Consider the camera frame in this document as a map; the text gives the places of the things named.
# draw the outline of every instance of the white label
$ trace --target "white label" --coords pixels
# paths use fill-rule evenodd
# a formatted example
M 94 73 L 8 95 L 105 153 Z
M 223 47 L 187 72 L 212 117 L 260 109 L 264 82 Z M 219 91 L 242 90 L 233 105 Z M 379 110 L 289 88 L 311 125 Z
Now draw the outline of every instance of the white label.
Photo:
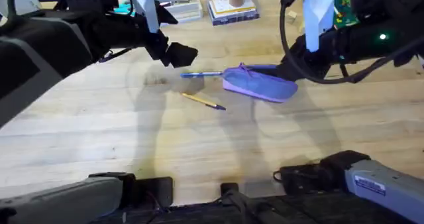
M 367 190 L 373 191 L 377 194 L 381 194 L 383 196 L 386 195 L 385 185 L 369 180 L 368 178 L 355 176 L 355 184 L 361 188 L 366 188 Z

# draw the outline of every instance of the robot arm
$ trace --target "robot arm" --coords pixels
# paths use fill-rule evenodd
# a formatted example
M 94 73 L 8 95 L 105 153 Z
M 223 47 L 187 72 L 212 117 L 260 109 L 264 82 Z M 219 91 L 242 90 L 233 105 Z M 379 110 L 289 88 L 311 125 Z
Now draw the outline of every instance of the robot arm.
M 160 23 L 178 23 L 155 0 L 134 0 L 135 16 L 111 12 L 117 0 L 62 0 L 54 10 L 16 15 L 0 27 L 0 127 L 58 82 L 90 64 L 145 47 L 165 66 L 189 66 L 197 50 L 168 45 Z M 123 50 L 107 53 L 113 48 Z
M 289 48 L 285 34 L 286 7 L 294 0 L 282 0 L 280 33 L 286 56 L 277 75 L 291 81 L 309 79 L 321 84 L 356 83 L 369 73 L 394 60 L 395 66 L 408 63 L 416 54 L 424 54 L 424 0 L 351 0 L 360 23 L 320 36 L 320 49 L 310 52 L 301 36 Z M 345 64 L 381 58 L 369 68 L 348 75 Z M 333 64 L 339 63 L 344 78 L 324 80 Z

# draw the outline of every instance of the black cable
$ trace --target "black cable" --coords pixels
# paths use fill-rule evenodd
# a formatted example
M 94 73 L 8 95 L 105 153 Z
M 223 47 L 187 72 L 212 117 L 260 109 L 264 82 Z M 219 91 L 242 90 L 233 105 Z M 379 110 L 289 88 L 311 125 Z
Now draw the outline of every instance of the black cable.
M 359 71 L 353 75 L 347 76 L 345 78 L 339 78 L 334 80 L 324 80 L 315 78 L 311 75 L 309 75 L 307 72 L 303 71 L 295 61 L 295 58 L 293 57 L 292 52 L 289 49 L 289 46 L 287 44 L 287 38 L 286 38 L 286 20 L 285 20 L 285 13 L 286 13 L 287 6 L 282 3 L 281 10 L 280 10 L 280 36 L 283 44 L 283 49 L 286 53 L 286 56 L 288 57 L 290 63 L 292 66 L 306 79 L 311 80 L 313 82 L 319 83 L 319 84 L 341 84 L 345 82 L 359 82 L 360 80 L 364 79 L 367 75 L 369 75 L 374 70 L 384 66 L 389 61 L 393 60 L 397 56 L 403 54 L 404 52 L 407 52 L 408 50 L 411 50 L 412 48 L 416 47 L 417 45 L 424 42 L 424 35 L 419 37 L 418 39 L 410 42 L 409 44 L 401 47 L 400 49 L 396 50 L 395 52 L 391 53 L 389 56 L 386 56 L 385 58 L 381 58 L 377 61 L 375 61 L 371 66 L 363 69 L 362 71 Z

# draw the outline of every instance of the wooden table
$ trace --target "wooden table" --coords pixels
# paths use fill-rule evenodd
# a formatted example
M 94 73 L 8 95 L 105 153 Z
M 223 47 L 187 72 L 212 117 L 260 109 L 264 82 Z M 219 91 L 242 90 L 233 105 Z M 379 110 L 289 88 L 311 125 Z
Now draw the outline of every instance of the wooden table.
M 385 66 L 355 85 L 299 81 L 299 91 L 284 104 L 224 91 L 220 78 L 180 78 L 182 71 L 220 71 L 239 62 L 278 64 L 284 53 L 279 0 L 259 2 L 256 21 L 212 27 L 204 17 L 163 28 L 171 40 L 199 49 L 189 68 L 165 68 L 139 48 L 51 89 L 0 130 L 0 194 L 107 171 L 171 176 L 175 204 L 211 201 L 222 182 L 240 182 L 253 196 L 273 194 L 281 191 L 272 182 L 280 166 L 347 149 L 423 178 L 424 76 L 415 60 Z M 301 1 L 290 9 L 301 13 Z M 297 27 L 287 30 L 292 43 Z M 338 74 L 335 66 L 329 77 Z M 184 98 L 181 91 L 227 111 Z

